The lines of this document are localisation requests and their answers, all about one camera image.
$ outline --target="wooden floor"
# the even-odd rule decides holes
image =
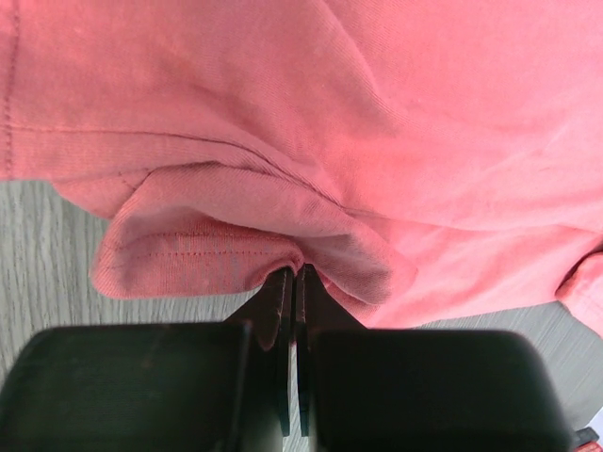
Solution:
[[[48,185],[0,185],[0,379],[27,339],[47,327],[218,320],[247,299],[245,294],[134,301],[101,297],[90,286],[88,268],[105,227]],[[559,304],[433,326],[520,331],[544,356],[574,427],[584,426],[603,406],[603,340]],[[306,450],[297,427],[294,431],[285,450]]]

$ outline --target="cloth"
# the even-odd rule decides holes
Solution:
[[[595,0],[0,0],[0,179],[111,220],[110,297],[307,262],[372,327],[557,296],[603,334],[602,23]]]

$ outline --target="red object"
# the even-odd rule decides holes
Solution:
[[[603,448],[598,443],[588,443],[576,449],[576,452],[601,452]]]
[[[560,284],[603,239],[602,23],[595,0],[0,0],[0,179],[111,219],[111,297],[308,262],[369,326],[557,297],[601,334],[603,257]]]

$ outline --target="garment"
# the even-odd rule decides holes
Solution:
[[[0,5],[0,179],[111,220],[102,293],[307,262],[372,327],[559,297],[603,334],[603,3]]]

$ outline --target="gray wooden table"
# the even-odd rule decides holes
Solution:
[[[106,299],[88,279],[105,227],[104,221],[63,201],[46,184],[0,185],[0,379],[35,331],[55,325],[219,320],[249,296]],[[603,340],[559,304],[431,327],[519,331],[544,356],[575,428],[583,427],[603,406]],[[299,430],[293,431],[285,450],[306,450]]]

